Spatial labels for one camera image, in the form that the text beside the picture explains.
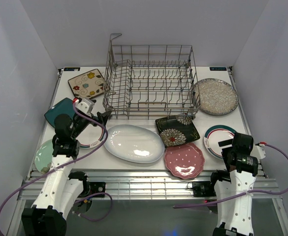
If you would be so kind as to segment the speckled beige blue round plate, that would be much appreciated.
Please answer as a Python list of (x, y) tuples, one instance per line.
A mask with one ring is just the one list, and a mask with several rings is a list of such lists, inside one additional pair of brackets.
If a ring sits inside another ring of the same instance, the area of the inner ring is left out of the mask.
[(200, 110), (211, 116), (225, 116), (233, 112), (239, 103), (236, 89), (229, 83), (206, 78), (194, 85), (195, 95), (200, 97)]

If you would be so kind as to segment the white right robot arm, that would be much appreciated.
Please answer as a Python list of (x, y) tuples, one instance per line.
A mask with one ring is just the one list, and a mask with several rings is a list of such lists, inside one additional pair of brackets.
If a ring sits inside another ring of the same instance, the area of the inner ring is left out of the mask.
[(232, 139), (218, 142), (222, 148), (225, 171), (216, 170), (208, 183), (217, 196), (218, 223), (214, 236), (252, 236), (252, 194), (258, 159), (251, 155), (252, 136), (235, 133)]

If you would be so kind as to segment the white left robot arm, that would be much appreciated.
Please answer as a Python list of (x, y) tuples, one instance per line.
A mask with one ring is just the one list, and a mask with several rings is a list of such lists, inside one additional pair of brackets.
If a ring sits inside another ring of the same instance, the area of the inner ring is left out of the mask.
[(110, 112), (97, 113), (97, 117), (78, 111), (74, 117), (60, 114), (55, 118), (55, 135), (52, 139), (52, 162), (44, 177), (45, 183), (30, 208), (23, 210), (21, 220), (28, 236), (64, 236), (66, 218), (79, 202), (88, 202), (94, 196), (106, 196), (100, 191), (91, 193), (91, 185), (84, 172), (72, 172), (78, 161), (79, 134), (89, 125), (99, 126), (104, 134)]

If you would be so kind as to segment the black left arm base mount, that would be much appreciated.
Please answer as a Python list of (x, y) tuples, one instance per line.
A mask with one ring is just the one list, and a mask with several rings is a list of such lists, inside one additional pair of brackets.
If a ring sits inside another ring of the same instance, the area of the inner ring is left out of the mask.
[(95, 193), (101, 193), (99, 195), (96, 195), (95, 198), (104, 198), (104, 192), (106, 189), (106, 183), (105, 182), (87, 182), (89, 191), (87, 192), (87, 196)]

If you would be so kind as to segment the black square floral plate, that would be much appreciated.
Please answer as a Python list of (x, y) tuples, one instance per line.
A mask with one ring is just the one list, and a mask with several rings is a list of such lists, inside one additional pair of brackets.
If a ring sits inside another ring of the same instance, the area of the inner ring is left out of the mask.
[(190, 116), (163, 117), (155, 120), (155, 124), (166, 148), (184, 145), (200, 139), (200, 134)]

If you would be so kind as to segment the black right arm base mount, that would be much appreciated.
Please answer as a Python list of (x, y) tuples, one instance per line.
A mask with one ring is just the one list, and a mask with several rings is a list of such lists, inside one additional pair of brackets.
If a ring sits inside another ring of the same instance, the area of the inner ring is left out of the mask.
[(215, 191), (210, 181), (192, 182), (192, 191), (194, 197), (214, 197)]

